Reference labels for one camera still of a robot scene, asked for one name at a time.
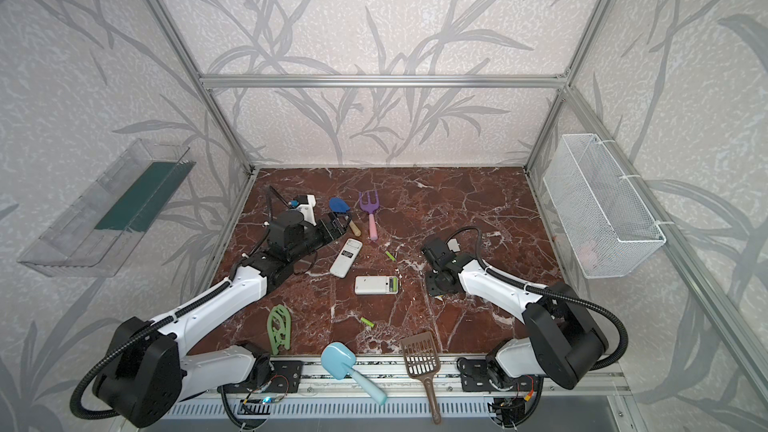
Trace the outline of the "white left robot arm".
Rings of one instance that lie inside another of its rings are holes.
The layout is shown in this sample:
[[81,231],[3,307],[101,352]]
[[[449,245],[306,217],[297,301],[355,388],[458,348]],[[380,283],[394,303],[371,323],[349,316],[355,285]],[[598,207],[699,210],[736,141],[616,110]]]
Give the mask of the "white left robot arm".
[[122,416],[143,428],[182,400],[229,384],[261,387],[272,374],[267,350],[248,342],[191,354],[206,335],[274,292],[295,264],[341,238],[349,222],[335,213],[312,222],[302,211],[280,213],[256,248],[229,275],[185,304],[149,321],[132,317],[115,331],[107,353],[75,386],[72,414],[83,420]]

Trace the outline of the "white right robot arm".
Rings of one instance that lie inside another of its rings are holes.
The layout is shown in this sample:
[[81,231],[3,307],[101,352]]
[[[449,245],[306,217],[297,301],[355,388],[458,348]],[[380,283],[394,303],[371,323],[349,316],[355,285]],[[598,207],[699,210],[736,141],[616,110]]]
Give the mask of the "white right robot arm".
[[431,271],[432,296],[479,297],[520,321],[527,336],[498,344],[486,355],[488,381],[508,390],[522,377],[547,377],[571,390],[590,371],[621,359],[629,346],[624,323],[610,310],[585,300],[564,282],[550,286],[513,276],[482,258],[483,235],[465,226],[448,239],[427,237],[421,252]]

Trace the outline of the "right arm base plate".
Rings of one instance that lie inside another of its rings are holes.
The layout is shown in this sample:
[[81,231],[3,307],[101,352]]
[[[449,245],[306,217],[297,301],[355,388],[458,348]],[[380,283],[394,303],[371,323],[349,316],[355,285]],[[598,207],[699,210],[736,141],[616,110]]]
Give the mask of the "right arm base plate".
[[529,376],[512,379],[503,375],[500,369],[489,372],[485,359],[459,357],[456,367],[463,392],[528,393],[534,389],[534,381]]

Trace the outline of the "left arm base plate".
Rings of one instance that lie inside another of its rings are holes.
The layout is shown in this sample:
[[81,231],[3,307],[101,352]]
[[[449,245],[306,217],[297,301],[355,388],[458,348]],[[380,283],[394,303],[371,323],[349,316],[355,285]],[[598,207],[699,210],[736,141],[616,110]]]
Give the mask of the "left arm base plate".
[[228,384],[224,386],[227,394],[267,393],[294,394],[298,392],[304,362],[301,360],[277,360],[270,363],[272,369],[263,381],[258,379]]

